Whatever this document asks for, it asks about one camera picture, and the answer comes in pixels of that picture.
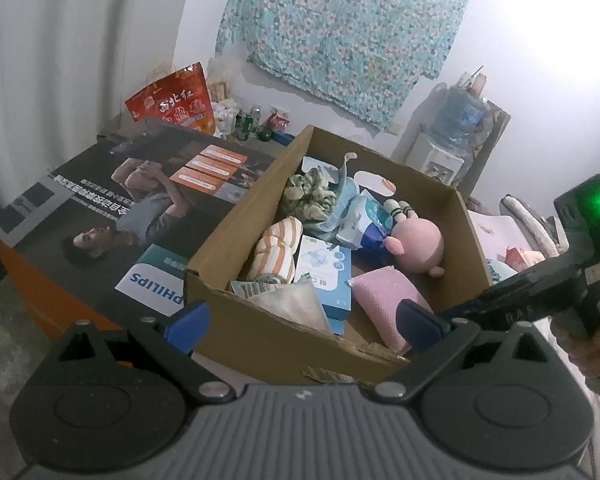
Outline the person right hand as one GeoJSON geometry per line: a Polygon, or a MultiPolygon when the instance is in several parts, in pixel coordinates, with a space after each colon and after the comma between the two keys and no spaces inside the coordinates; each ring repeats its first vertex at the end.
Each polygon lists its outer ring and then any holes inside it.
{"type": "Polygon", "coordinates": [[[569,361],[588,379],[600,378],[600,327],[592,336],[576,336],[567,325],[552,318],[550,331],[558,346],[567,353],[569,361]]]}

